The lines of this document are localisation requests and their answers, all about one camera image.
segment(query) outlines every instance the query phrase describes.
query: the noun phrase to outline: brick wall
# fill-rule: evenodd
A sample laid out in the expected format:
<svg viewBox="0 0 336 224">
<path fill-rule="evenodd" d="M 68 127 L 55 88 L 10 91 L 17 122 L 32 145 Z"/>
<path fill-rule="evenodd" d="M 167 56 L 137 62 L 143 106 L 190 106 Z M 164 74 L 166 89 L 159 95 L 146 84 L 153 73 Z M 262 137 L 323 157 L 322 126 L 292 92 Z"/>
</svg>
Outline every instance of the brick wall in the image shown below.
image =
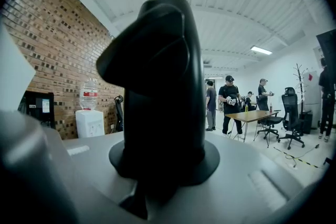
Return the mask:
<svg viewBox="0 0 336 224">
<path fill-rule="evenodd" d="M 114 97 L 123 88 L 105 83 L 96 60 L 111 38 L 79 0 L 6 0 L 3 20 L 36 74 L 27 90 L 53 92 L 56 129 L 62 139 L 76 138 L 75 111 L 84 79 L 98 79 L 98 105 L 105 133 L 116 124 Z"/>
</svg>

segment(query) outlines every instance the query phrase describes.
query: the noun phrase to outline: red sign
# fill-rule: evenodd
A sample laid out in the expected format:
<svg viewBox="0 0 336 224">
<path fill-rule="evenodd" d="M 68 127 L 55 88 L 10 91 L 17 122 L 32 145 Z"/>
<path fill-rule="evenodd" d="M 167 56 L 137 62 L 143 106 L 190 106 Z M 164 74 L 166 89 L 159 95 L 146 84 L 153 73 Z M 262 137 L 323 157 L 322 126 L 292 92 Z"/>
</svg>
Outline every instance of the red sign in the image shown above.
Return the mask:
<svg viewBox="0 0 336 224">
<path fill-rule="evenodd" d="M 96 97 L 97 93 L 96 92 L 84 92 L 83 96 Z"/>
</svg>

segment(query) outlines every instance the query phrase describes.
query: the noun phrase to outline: cable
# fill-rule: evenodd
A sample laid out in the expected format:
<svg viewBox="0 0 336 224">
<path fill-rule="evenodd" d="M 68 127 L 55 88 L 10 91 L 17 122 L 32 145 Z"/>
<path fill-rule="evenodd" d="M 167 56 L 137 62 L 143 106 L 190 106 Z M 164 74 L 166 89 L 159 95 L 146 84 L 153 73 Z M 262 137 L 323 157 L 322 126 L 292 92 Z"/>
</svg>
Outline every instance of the cable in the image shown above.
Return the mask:
<svg viewBox="0 0 336 224">
<path fill-rule="evenodd" d="M 292 159 L 294 162 L 295 162 L 295 165 L 293 166 L 293 168 L 296 167 L 297 163 L 295 161 L 295 159 L 299 159 L 299 158 L 302 158 L 303 156 L 305 156 L 307 153 L 311 152 L 314 148 L 319 148 L 320 144 L 317 144 L 315 147 L 311 148 L 310 150 L 308 150 L 306 153 L 304 153 L 303 155 L 299 156 L 299 157 L 294 157 L 294 156 L 291 156 L 291 155 L 286 155 L 285 158 L 286 159 Z"/>
</svg>

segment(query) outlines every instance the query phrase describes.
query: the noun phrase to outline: gray shirt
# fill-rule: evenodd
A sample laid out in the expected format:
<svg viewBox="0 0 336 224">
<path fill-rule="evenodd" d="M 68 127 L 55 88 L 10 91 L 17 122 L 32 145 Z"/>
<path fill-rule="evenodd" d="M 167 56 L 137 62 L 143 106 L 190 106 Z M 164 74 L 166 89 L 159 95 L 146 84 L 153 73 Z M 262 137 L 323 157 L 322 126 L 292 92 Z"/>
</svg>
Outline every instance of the gray shirt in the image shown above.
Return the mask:
<svg viewBox="0 0 336 224">
<path fill-rule="evenodd" d="M 216 110 L 216 90 L 214 88 L 208 88 L 206 90 L 206 97 L 210 97 L 207 109 L 210 111 Z"/>
</svg>

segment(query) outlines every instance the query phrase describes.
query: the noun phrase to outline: white water cooler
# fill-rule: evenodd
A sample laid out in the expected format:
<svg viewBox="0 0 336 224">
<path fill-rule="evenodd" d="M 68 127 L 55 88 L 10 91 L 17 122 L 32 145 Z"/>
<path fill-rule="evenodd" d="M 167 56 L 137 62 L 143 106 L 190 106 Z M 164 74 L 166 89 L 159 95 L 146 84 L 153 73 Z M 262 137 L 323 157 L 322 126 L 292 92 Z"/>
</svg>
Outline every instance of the white water cooler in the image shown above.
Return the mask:
<svg viewBox="0 0 336 224">
<path fill-rule="evenodd" d="M 76 111 L 78 137 L 93 137 L 105 135 L 104 113 L 97 110 Z"/>
</svg>

